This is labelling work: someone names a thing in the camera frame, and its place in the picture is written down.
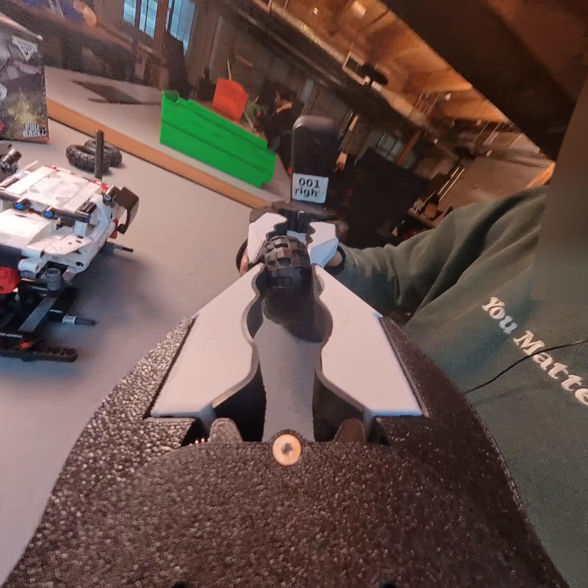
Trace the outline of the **toy truck set box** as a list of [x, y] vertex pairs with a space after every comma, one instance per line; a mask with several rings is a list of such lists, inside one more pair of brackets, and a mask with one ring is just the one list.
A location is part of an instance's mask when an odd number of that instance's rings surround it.
[[49, 142], [43, 39], [3, 13], [1, 139]]

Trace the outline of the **red plastic bin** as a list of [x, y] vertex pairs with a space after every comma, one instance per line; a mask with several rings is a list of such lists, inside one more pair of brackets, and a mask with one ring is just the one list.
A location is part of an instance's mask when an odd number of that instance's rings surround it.
[[249, 95], [239, 82], [219, 78], [212, 100], [212, 107], [231, 121], [239, 122], [245, 111]]

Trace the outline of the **green plastic bin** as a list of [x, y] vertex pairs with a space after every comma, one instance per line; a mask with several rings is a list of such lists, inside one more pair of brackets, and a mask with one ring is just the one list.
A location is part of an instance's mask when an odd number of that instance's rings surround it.
[[254, 187], [273, 180], [276, 154], [263, 138], [175, 91], [161, 94], [159, 139]]

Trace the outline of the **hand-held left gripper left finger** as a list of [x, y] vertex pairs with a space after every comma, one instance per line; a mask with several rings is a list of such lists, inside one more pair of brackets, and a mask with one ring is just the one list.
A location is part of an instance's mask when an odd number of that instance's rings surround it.
[[254, 267], [194, 315], [150, 409], [153, 418], [213, 420], [256, 375], [265, 267]]

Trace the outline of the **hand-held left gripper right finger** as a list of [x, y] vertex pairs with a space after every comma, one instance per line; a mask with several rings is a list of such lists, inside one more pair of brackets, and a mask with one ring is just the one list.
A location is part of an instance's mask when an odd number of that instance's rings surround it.
[[383, 326], [383, 316], [321, 267], [318, 301], [327, 313], [320, 351], [325, 386], [364, 420], [422, 416], [422, 408]]

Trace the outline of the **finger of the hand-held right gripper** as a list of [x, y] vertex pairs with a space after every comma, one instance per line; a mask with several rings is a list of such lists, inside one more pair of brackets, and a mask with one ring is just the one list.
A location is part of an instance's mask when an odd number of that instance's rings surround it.
[[337, 227], [331, 222], [311, 222], [306, 232], [306, 249], [311, 265], [324, 268], [339, 246]]
[[276, 212], [251, 212], [247, 231], [247, 257], [259, 258], [266, 241], [272, 236], [286, 234], [287, 228], [287, 218]]

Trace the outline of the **paned window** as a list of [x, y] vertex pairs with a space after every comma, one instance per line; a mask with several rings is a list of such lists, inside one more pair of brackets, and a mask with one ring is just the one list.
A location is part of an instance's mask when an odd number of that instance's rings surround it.
[[[156, 28], [158, 1], [123, 1], [123, 21], [138, 24], [138, 29], [153, 38]], [[189, 48], [194, 20], [198, 9], [193, 1], [169, 1], [166, 30], [179, 40], [185, 52]]]

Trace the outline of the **white toy brick truck model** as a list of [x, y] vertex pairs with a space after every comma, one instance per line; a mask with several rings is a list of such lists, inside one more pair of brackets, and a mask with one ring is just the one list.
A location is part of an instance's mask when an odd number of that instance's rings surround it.
[[70, 363], [77, 349], [55, 347], [48, 323], [94, 326], [71, 314], [79, 294], [72, 282], [101, 252], [133, 252], [114, 240], [139, 208], [127, 187], [104, 183], [107, 171], [72, 171], [38, 161], [19, 168], [22, 155], [1, 145], [1, 356]]

